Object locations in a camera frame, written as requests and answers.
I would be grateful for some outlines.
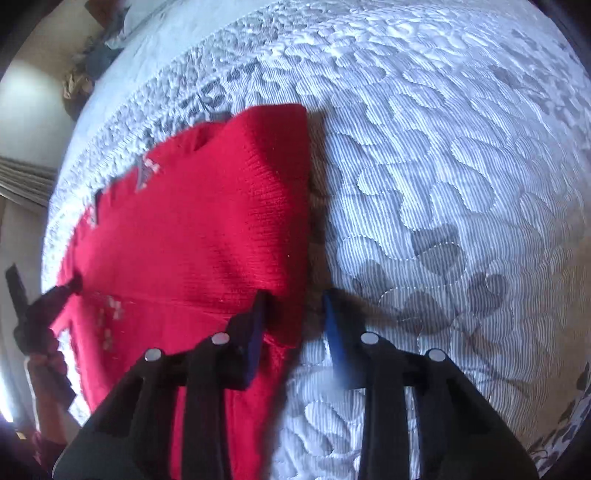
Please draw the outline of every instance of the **red sweater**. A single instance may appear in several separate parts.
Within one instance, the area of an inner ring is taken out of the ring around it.
[[[300,342],[309,164],[305,109],[260,106],[156,146],[85,213],[60,273],[64,283],[77,268],[84,290],[54,331],[72,330],[92,410],[146,349],[191,349],[268,290],[277,302],[258,374],[226,393],[234,478],[258,480],[274,394]],[[173,478],[180,439],[175,427]]]

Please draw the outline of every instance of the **pillow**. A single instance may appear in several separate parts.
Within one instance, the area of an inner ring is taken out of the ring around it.
[[[124,37],[128,38],[144,22],[147,22],[154,14],[162,11],[174,0],[126,0],[129,9],[125,16],[123,27]]]

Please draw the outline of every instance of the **metal bolt head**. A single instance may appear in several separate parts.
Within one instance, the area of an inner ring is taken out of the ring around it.
[[[148,348],[144,353],[144,359],[147,362],[155,362],[162,357],[162,350],[160,348]]]
[[[218,332],[212,336],[214,345],[225,345],[230,341],[230,336],[226,332]]]
[[[379,336],[373,332],[365,332],[361,335],[361,342],[366,345],[375,345],[379,342]]]
[[[432,350],[429,350],[428,356],[434,362],[443,362],[447,358],[445,352],[439,348],[433,348]]]

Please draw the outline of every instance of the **black tool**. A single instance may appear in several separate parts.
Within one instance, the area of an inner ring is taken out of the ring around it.
[[[16,265],[6,270],[6,281],[18,319],[14,329],[17,347],[24,355],[47,353],[47,344],[53,338],[50,325],[60,314],[70,295],[81,288],[80,278],[76,277],[66,285],[53,287],[31,305]],[[46,390],[67,410],[76,398],[68,378],[47,366],[36,368]]]
[[[398,350],[365,331],[343,292],[323,297],[337,380],[365,388],[359,480],[408,480],[404,387],[414,387],[421,480],[534,480],[533,461],[497,412],[439,349]]]
[[[256,374],[269,294],[190,352],[144,353],[66,448],[56,480],[168,480],[176,393],[186,386],[183,480],[230,480],[224,389],[244,390]]]

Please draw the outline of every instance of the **bed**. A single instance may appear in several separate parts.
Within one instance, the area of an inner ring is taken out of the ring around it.
[[[60,172],[43,289],[97,192],[155,143],[301,103],[310,279],[269,477],[356,478],[363,391],[323,387],[329,286],[397,347],[446,351],[548,471],[591,410],[591,82],[557,27],[527,0],[176,0],[125,40]],[[418,478],[412,409],[408,425]]]

